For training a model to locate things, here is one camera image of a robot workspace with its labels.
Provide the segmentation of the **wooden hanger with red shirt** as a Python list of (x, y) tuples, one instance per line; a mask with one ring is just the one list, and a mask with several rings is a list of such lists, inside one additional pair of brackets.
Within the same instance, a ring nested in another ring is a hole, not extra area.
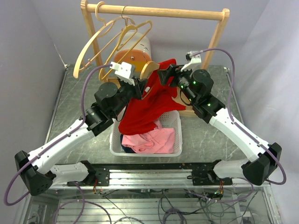
[(143, 49), (143, 57), (146, 60), (146, 63), (143, 66), (142, 71), (140, 73), (140, 79), (148, 78), (152, 74), (153, 71), (158, 70), (160, 68), (160, 64), (158, 64), (146, 57), (146, 50), (148, 50), (147, 47), (145, 47)]

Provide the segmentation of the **red t shirt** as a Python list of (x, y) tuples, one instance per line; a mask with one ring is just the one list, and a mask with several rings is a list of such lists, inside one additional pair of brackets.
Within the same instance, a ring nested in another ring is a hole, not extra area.
[(165, 112), (184, 111), (185, 105), (174, 101), (177, 88), (161, 85), (157, 71), (149, 76), (141, 100), (132, 99), (127, 106), (123, 119), (119, 123), (119, 131), (124, 135), (143, 134), (156, 128), (155, 121)]

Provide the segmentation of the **pink t shirt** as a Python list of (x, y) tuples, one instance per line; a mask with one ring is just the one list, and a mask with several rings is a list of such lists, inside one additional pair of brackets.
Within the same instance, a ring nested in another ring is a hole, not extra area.
[(136, 154), (171, 154), (174, 152), (175, 130), (163, 128), (159, 120), (156, 127), (143, 134), (126, 135), (133, 142)]

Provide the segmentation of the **yellow wooden hanger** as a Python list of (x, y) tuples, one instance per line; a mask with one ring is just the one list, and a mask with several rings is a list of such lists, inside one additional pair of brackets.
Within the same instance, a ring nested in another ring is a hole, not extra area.
[(106, 49), (116, 38), (118, 42), (116, 43), (115, 48), (110, 53), (109, 57), (106, 60), (106, 63), (113, 60), (116, 63), (127, 62), (135, 65), (136, 67), (142, 69), (145, 61), (138, 59), (141, 54), (139, 47), (144, 47), (145, 44), (149, 45), (149, 40), (146, 37), (146, 34), (152, 29), (152, 21), (148, 20), (140, 24), (135, 24), (135, 21), (126, 16), (121, 15), (112, 19), (109, 22), (106, 22), (103, 18), (99, 17), (98, 9), (105, 5), (105, 2), (101, 1), (97, 4), (95, 8), (95, 16), (99, 21), (103, 22), (103, 26), (98, 30), (95, 36), (95, 43), (98, 44), (98, 39), (106, 35), (115, 25), (117, 20), (123, 19), (125, 21), (125, 27), (116, 34), (102, 49), (99, 49), (95, 52), (94, 59), (97, 61), (97, 65), (100, 66), (103, 64), (101, 59), (101, 53)]

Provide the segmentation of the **navy blue t shirt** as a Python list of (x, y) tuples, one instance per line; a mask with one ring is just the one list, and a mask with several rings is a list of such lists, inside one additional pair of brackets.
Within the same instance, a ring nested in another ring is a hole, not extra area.
[(133, 149), (133, 146), (134, 146), (133, 142), (128, 136), (121, 134), (120, 135), (120, 143), (121, 143), (121, 147), (125, 153), (128, 153), (128, 154), (136, 153), (135, 150)]

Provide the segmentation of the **cream plastic hanger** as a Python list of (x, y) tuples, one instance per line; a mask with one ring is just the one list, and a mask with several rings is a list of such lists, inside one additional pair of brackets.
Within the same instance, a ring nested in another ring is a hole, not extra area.
[[(83, 49), (81, 50), (81, 52), (77, 58), (77, 61), (75, 63), (74, 72), (73, 72), (73, 76), (75, 78), (78, 78), (79, 73), (81, 71), (83, 71), (84, 69), (86, 69), (92, 62), (96, 62), (97, 66), (103, 65), (104, 63), (103, 63), (102, 57), (101, 57), (102, 51), (105, 50), (106, 47), (109, 46), (109, 44), (111, 42), (113, 42), (116, 38), (119, 38), (119, 40), (116, 44), (116, 47), (114, 48), (114, 50), (108, 57), (108, 58), (111, 58), (111, 56), (113, 56), (116, 51), (118, 51), (122, 48), (121, 41), (122, 41), (124, 35), (131, 30), (131, 27), (133, 27), (135, 25), (134, 20), (131, 19), (130, 17), (128, 17), (124, 13), (127, 6), (107, 5), (103, 1), (100, 1), (95, 5), (95, 4), (88, 3), (88, 1), (86, 1), (86, 0), (82, 0), (80, 3), (80, 7), (81, 7), (82, 15), (84, 17), (87, 32), (88, 32), (90, 39), (86, 43), (86, 45), (83, 47)], [(106, 22), (104, 18), (100, 17), (100, 15), (99, 15), (100, 12), (108, 13), (108, 14), (119, 13), (120, 16), (112, 19), (109, 22)], [(92, 13), (95, 14), (98, 21), (103, 23), (103, 26), (98, 31), (95, 30)], [(113, 28), (115, 23), (120, 19), (124, 20), (125, 27), (118, 34), (116, 34), (115, 37), (113, 37), (103, 48), (100, 48), (98, 39), (100, 37), (105, 36)], [(94, 56), (92, 59), (89, 59), (87, 63), (85, 63), (84, 56), (90, 47), (92, 47), (92, 49), (93, 49)]]

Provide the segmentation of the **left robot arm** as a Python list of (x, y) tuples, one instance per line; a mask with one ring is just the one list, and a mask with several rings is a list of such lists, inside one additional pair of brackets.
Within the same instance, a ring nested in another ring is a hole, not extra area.
[(132, 82), (118, 80), (102, 83), (95, 92), (95, 102), (85, 110), (67, 130), (42, 147), (26, 153), (18, 152), (14, 158), (20, 177), (29, 193), (37, 196), (52, 185), (78, 182), (83, 186), (95, 182), (96, 170), (90, 162), (57, 165), (73, 147), (84, 143), (109, 128), (132, 99), (141, 99), (147, 80), (136, 77)]

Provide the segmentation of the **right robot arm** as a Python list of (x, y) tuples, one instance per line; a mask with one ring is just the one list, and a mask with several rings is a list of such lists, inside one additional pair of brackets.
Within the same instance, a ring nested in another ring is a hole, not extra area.
[(225, 134), (246, 156), (243, 160), (215, 161), (212, 170), (206, 173), (210, 184), (224, 178), (244, 178), (260, 186), (268, 180), (278, 167), (281, 146), (276, 142), (269, 144), (252, 133), (211, 94), (214, 81), (206, 70), (182, 70), (181, 66), (171, 64), (157, 73), (161, 85), (178, 87), (197, 117)]

